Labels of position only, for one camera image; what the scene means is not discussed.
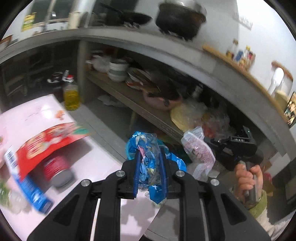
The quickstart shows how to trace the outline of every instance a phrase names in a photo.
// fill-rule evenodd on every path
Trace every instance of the window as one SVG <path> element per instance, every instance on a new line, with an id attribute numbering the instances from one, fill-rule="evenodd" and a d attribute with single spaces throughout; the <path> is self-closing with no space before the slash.
<path id="1" fill-rule="evenodd" d="M 35 12 L 35 19 L 34 19 L 33 24 L 40 23 L 40 22 L 44 21 L 51 1 L 52 0 L 35 0 L 35 2 L 33 3 L 32 10 L 28 14 L 28 15 L 30 15 Z"/>
<path id="2" fill-rule="evenodd" d="M 52 19 L 68 18 L 69 12 L 71 11 L 74 0 L 57 0 L 53 11 L 56 17 L 51 17 Z"/>
<path id="3" fill-rule="evenodd" d="M 28 15 L 35 13 L 33 24 L 65 19 L 68 18 L 75 2 L 76 0 L 35 0 Z"/>

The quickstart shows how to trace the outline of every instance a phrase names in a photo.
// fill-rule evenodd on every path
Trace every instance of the blue plastic bag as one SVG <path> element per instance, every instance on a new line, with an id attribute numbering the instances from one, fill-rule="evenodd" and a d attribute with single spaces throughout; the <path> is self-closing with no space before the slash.
<path id="1" fill-rule="evenodd" d="M 160 148 L 164 148 L 167 159 L 177 162 L 179 169 L 186 171 L 183 160 L 169 153 L 168 147 L 156 138 L 156 134 L 136 131 L 126 144 L 126 155 L 129 160 L 135 158 L 136 151 L 139 149 L 142 156 L 139 189 L 147 188 L 150 199 L 157 204 L 165 199 L 159 174 Z"/>

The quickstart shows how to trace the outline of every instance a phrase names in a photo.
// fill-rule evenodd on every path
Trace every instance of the cooking pot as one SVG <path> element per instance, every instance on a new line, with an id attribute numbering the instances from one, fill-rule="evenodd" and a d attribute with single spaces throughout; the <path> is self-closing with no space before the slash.
<path id="1" fill-rule="evenodd" d="M 192 40 L 200 25 L 206 21 L 207 11 L 194 0 L 166 0 L 159 5 L 156 25 L 165 34 Z"/>

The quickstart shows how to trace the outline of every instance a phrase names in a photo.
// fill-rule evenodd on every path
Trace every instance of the human hand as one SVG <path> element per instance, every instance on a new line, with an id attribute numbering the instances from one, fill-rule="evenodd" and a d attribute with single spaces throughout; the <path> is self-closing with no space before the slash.
<path id="1" fill-rule="evenodd" d="M 253 166 L 250 171 L 246 170 L 243 164 L 235 166 L 235 175 L 237 184 L 234 189 L 234 196 L 241 202 L 245 203 L 244 191 L 249 191 L 256 185 L 257 195 L 261 197 L 263 186 L 263 174 L 259 165 Z M 253 175 L 257 176 L 257 183 L 253 180 Z"/>

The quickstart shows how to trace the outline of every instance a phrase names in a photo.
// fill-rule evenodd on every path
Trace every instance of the red snack bag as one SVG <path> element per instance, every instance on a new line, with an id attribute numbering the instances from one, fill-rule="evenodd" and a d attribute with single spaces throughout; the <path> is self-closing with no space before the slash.
<path id="1" fill-rule="evenodd" d="M 26 141 L 16 152 L 21 180 L 55 150 L 88 135 L 87 129 L 71 122 L 48 128 Z"/>

